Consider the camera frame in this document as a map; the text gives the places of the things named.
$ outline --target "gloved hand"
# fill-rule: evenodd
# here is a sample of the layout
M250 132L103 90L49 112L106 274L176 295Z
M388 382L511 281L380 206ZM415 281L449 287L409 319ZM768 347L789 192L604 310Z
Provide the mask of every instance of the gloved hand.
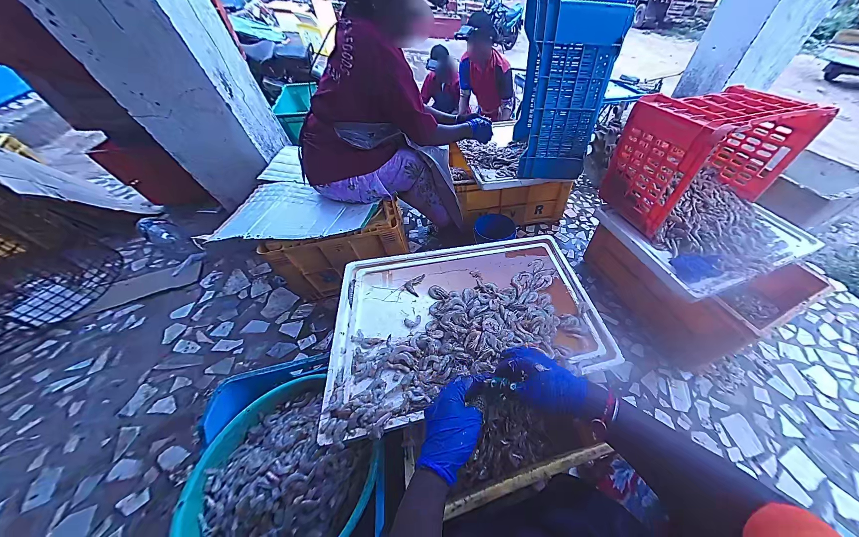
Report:
M468 122L470 119L476 119L476 118L483 118L483 116L480 116L480 115L475 114L475 113L465 114L465 115L463 115L463 116L456 116L456 123L457 123L457 124L459 124L459 123L466 123L466 122Z
M495 375L512 380L513 392L543 412L579 418L597 418L605 413L606 389L575 376L539 349L506 349Z
M474 117L467 121L472 127L472 140L489 143L493 139L493 122L484 117Z
M427 437L416 467L433 470L449 486L456 483L456 472L472 456L482 431L483 413L466 404L466 392L471 385L471 376L460 376L423 410Z

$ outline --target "woman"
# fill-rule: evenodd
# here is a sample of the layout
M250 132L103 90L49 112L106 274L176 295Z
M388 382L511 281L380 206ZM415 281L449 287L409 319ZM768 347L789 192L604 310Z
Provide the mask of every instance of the woman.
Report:
M466 25L472 30L466 38L466 54L459 62L459 114L470 113L470 95L475 93L480 115L493 121L511 119L515 107L513 70L506 56L493 48L493 19L477 11Z
M459 70L449 56L449 50L436 45L429 51L427 77L423 80L420 96L423 104L429 104L444 113L454 114L459 106Z
M310 102L301 133L304 175L335 201L373 202L397 195L444 234L462 217L447 153L457 140L489 141L492 124L465 122L428 108L401 46L425 40L425 0L350 0L336 48Z

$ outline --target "teal plastic basin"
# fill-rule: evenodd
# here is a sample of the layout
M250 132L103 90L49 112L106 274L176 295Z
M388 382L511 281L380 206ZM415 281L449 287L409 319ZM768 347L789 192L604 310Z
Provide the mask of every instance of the teal plastic basin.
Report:
M289 401L304 392L322 392L326 383L326 374L311 374L292 380L261 396L228 423L204 451L194 472L191 473L191 477L184 484L184 490L177 501L177 509L171 519L171 537L197 537L200 535L197 515L202 512L204 507L204 483L207 479L204 472L210 468L224 465L227 458L244 441L247 429L258 423L261 414L267 414L278 404ZM366 473L366 481L360 499L357 501L356 507L353 508L350 519L346 521L339 537L349 537L350 533L357 527L357 523L360 522L366 504L373 494L382 458L383 443L376 442L372 446L369 470Z
M280 121L291 143L300 145L301 129L310 112L310 98L317 92L315 82L287 84L283 86L277 102L274 103L274 116Z

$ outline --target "cap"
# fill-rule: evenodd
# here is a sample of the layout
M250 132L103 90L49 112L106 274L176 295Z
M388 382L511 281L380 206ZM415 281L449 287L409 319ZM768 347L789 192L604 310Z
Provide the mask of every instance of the cap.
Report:
M483 11L477 11L470 15L466 21L466 26L470 26L475 31L470 33L470 38L486 37L491 41L495 41L495 24L493 18Z

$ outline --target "red plastic crate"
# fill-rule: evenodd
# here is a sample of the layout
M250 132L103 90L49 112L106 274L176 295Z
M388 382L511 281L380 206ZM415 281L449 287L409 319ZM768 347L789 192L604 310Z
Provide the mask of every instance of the red plastic crate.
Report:
M601 197L652 237L704 165L757 200L839 109L745 86L635 105L602 180Z

